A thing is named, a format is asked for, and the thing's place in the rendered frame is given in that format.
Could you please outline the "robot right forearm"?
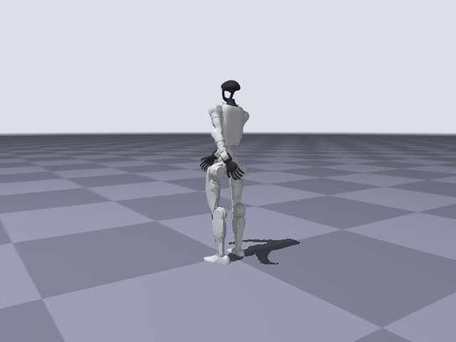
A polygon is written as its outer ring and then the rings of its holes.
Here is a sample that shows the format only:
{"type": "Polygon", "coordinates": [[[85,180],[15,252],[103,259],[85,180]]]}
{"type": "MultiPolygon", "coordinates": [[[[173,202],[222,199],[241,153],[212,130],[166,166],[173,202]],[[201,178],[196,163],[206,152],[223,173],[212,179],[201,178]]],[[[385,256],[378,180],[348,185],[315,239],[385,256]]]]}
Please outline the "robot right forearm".
{"type": "MultiPolygon", "coordinates": [[[[232,145],[231,145],[231,146],[232,146],[232,145]]],[[[220,156],[220,154],[218,153],[218,150],[216,151],[216,153],[214,154],[214,156],[215,156],[216,158],[218,158],[218,157],[220,156]]]]}

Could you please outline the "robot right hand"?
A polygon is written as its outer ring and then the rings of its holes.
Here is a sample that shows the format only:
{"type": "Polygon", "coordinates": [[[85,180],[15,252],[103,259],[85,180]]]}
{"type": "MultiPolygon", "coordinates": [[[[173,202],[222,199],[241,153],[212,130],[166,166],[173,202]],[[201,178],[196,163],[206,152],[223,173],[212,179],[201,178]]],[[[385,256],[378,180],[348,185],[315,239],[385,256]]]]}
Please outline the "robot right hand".
{"type": "Polygon", "coordinates": [[[216,157],[214,156],[214,154],[216,153],[216,151],[217,151],[217,150],[215,150],[215,151],[212,153],[212,156],[209,155],[208,157],[203,157],[203,158],[201,159],[201,161],[205,159],[204,162],[202,162],[202,163],[200,164],[200,167],[203,165],[203,166],[202,166],[202,169],[203,169],[203,167],[204,167],[204,171],[206,170],[206,168],[208,169],[208,165],[209,165],[209,166],[213,165],[214,160],[217,160],[217,159],[220,157],[220,156],[219,156],[218,158],[216,158],[216,157]],[[205,165],[206,165],[206,166],[205,166],[205,165]]]}

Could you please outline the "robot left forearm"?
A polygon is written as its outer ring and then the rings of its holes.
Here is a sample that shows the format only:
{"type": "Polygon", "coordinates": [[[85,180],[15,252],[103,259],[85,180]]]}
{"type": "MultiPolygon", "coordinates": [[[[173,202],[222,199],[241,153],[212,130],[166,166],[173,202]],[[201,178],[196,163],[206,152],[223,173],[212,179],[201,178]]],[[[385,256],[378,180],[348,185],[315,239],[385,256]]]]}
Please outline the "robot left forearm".
{"type": "Polygon", "coordinates": [[[229,158],[225,145],[225,139],[223,138],[221,132],[218,129],[212,131],[212,137],[214,138],[215,144],[217,145],[218,153],[221,155],[222,159],[225,161],[229,158]]]}

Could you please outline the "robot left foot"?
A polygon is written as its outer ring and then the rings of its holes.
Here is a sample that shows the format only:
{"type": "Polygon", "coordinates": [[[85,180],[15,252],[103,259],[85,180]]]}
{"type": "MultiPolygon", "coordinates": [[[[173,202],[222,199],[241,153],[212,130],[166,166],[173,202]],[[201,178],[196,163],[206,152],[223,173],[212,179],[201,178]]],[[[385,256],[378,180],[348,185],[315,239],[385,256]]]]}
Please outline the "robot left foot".
{"type": "MultiPolygon", "coordinates": [[[[222,257],[222,255],[221,255],[222,257]]],[[[211,262],[211,263],[219,263],[219,264],[230,264],[230,258],[227,255],[223,255],[223,257],[218,257],[217,254],[214,256],[206,256],[204,261],[211,262]]]]}

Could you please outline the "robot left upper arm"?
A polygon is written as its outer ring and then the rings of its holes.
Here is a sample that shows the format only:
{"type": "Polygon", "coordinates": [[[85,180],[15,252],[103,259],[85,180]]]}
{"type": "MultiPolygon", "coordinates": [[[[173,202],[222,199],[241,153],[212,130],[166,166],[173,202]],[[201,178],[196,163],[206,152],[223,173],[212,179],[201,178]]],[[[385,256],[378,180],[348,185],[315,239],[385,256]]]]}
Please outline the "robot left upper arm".
{"type": "MultiPolygon", "coordinates": [[[[221,105],[215,105],[209,109],[209,114],[211,116],[213,126],[215,127],[215,129],[218,129],[221,132],[221,134],[223,135],[221,113],[222,113],[221,105]]],[[[211,133],[211,135],[212,135],[212,133],[211,133]]]]}

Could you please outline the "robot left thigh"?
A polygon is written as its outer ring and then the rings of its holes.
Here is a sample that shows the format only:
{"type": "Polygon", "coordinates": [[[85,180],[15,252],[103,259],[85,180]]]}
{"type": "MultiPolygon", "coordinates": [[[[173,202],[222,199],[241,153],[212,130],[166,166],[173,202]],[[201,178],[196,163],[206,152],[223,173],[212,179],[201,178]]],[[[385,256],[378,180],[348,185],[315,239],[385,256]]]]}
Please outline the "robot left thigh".
{"type": "Polygon", "coordinates": [[[223,162],[218,162],[208,167],[206,182],[205,182],[205,191],[207,203],[210,209],[210,212],[213,213],[216,209],[221,209],[224,213],[224,219],[227,217],[227,210],[219,206],[220,198],[220,189],[221,184],[219,178],[224,176],[225,165],[223,162]]]}

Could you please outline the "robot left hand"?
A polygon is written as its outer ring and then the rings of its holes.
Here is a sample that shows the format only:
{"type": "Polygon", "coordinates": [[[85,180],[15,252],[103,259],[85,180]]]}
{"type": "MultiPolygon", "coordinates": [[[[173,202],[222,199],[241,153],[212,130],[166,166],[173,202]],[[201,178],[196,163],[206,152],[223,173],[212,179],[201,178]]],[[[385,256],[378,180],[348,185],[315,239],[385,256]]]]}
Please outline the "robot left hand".
{"type": "Polygon", "coordinates": [[[229,158],[226,159],[225,161],[224,161],[223,159],[222,159],[222,160],[223,160],[224,163],[226,164],[227,176],[228,176],[228,178],[230,178],[230,175],[229,175],[229,172],[230,172],[231,176],[232,176],[235,180],[237,180],[237,179],[235,178],[235,176],[236,176],[238,179],[240,179],[240,177],[242,177],[242,175],[241,175],[238,171],[240,171],[242,174],[244,174],[244,172],[242,172],[242,171],[239,169],[238,165],[237,165],[235,162],[232,161],[232,157],[230,156],[230,154],[229,154],[228,152],[227,152],[227,154],[228,154],[229,158]],[[238,170],[237,170],[237,169],[238,169],[238,170]],[[235,172],[235,171],[236,171],[236,172],[235,172]],[[234,173],[235,176],[233,175],[233,173],[234,173]],[[237,175],[236,173],[237,173],[240,177],[238,177],[238,175],[237,175]]]}

